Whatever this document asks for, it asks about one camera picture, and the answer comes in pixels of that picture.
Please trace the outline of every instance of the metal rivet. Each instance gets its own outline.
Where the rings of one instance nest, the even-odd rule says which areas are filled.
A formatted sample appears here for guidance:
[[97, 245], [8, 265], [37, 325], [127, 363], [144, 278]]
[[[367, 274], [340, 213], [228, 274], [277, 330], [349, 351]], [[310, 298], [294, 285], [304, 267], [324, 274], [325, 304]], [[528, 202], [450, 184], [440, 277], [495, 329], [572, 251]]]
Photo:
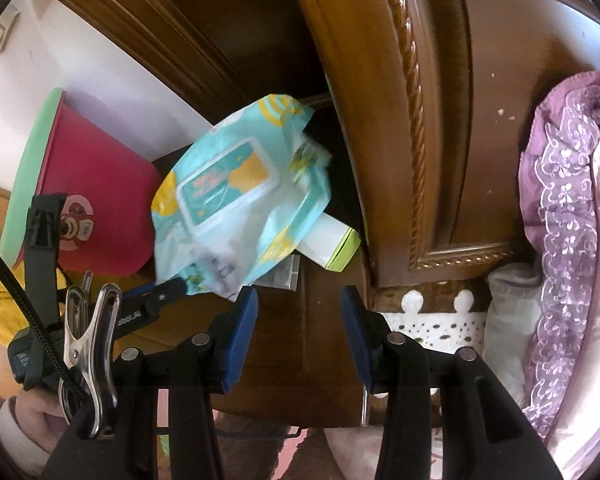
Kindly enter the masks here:
[[465, 346], [458, 351], [458, 355], [464, 361], [474, 361], [478, 354], [470, 346]]
[[407, 336], [405, 336], [401, 332], [391, 332], [386, 337], [386, 340], [389, 343], [391, 343], [392, 345], [401, 345], [401, 344], [404, 344], [407, 341]]
[[122, 351], [122, 360], [123, 361], [133, 361], [136, 357], [138, 357], [138, 354], [140, 352], [138, 351], [137, 348], [126, 348], [125, 350]]
[[195, 346], [204, 346], [206, 344], [209, 344], [210, 341], [211, 336], [206, 332], [199, 332], [191, 338], [191, 342]]

